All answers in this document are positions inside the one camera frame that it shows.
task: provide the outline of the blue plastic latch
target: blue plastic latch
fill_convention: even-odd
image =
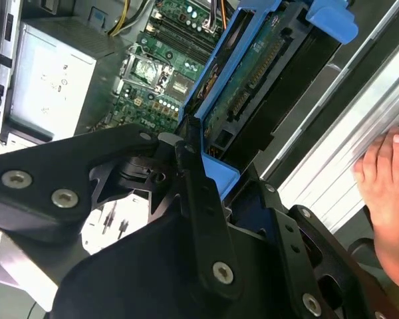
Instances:
[[[315,0],[306,20],[346,45],[358,35],[354,15],[345,0]]]
[[[202,154],[205,174],[214,179],[220,198],[223,200],[239,180],[239,172],[229,165],[205,153]]]

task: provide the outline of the yellow wire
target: yellow wire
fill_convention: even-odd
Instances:
[[[127,9],[129,6],[130,6],[130,0],[124,0],[124,9],[123,9],[121,18],[120,18],[119,22],[117,23],[117,26],[115,26],[115,29],[113,30],[113,32],[110,34],[111,37],[115,37],[116,33],[121,29],[123,23],[126,20]]]

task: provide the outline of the silver screw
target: silver screw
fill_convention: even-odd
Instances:
[[[22,189],[33,183],[33,178],[24,171],[7,171],[1,176],[4,186],[14,189]]]
[[[52,194],[52,202],[60,208],[73,208],[78,203],[78,195],[69,189],[58,189]]]
[[[386,317],[379,311],[375,312],[375,318],[376,319],[386,319]]]
[[[305,305],[306,309],[313,314],[313,316],[319,317],[322,314],[321,305],[311,294],[303,295],[303,304]]]
[[[273,188],[272,185],[267,184],[267,185],[266,185],[266,188],[267,188],[267,190],[270,191],[271,193],[274,193],[274,192],[275,192],[275,188]]]
[[[189,151],[189,152],[195,154],[195,149],[192,147],[192,145],[186,144],[186,145],[185,145],[185,149],[187,149],[187,151]]]
[[[303,208],[302,210],[301,210],[301,213],[303,214],[303,216],[305,216],[306,218],[311,218],[312,217],[312,214],[311,214],[311,212],[310,211],[308,211],[307,209],[305,209],[305,208]]]
[[[144,132],[140,133],[139,135],[140,135],[141,138],[144,138],[147,141],[150,141],[152,139],[149,134],[144,133]]]
[[[233,282],[233,272],[231,267],[221,261],[214,263],[213,274],[222,284],[231,284]]]

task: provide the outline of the hand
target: hand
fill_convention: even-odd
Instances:
[[[374,228],[399,235],[399,128],[378,137],[354,165]]]

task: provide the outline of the person's arm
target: person's arm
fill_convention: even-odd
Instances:
[[[374,226],[377,257],[399,286],[399,129],[377,138],[354,166]]]

